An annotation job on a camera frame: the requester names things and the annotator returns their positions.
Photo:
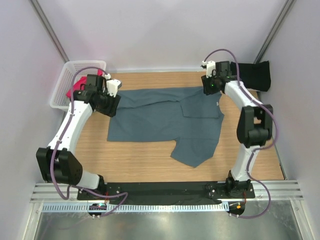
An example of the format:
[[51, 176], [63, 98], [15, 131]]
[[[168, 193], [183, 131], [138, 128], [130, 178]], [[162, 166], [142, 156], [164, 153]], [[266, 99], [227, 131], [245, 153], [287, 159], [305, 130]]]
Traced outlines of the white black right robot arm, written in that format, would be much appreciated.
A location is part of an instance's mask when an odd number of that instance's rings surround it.
[[240, 143], [239, 152], [233, 168], [229, 171], [224, 184], [211, 187], [212, 194], [219, 193], [223, 198], [241, 198], [246, 192], [252, 191], [252, 164], [273, 132], [273, 108], [258, 101], [246, 89], [239, 74], [232, 74], [228, 61], [203, 61], [205, 69], [202, 76], [205, 95], [224, 93], [240, 110], [236, 129], [237, 140]]

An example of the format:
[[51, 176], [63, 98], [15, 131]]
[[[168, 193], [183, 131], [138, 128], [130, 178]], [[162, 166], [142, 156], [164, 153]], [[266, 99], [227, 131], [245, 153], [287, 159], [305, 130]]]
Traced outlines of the teal blue t-shirt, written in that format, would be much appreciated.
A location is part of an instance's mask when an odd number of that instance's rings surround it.
[[194, 168], [214, 156], [224, 120], [221, 93], [205, 95], [196, 86], [123, 90], [119, 95], [109, 142], [175, 141], [170, 156]]

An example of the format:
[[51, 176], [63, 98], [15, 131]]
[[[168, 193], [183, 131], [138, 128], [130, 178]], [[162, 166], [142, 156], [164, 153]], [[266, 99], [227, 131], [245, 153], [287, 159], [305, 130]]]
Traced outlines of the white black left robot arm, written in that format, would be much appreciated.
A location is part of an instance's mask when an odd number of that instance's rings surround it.
[[108, 117], [116, 115], [121, 97], [121, 81], [107, 75], [89, 74], [86, 83], [73, 91], [67, 114], [57, 134], [46, 148], [40, 147], [36, 159], [46, 182], [66, 184], [88, 189], [93, 199], [101, 200], [106, 194], [104, 178], [84, 170], [75, 157], [80, 134], [93, 112]]

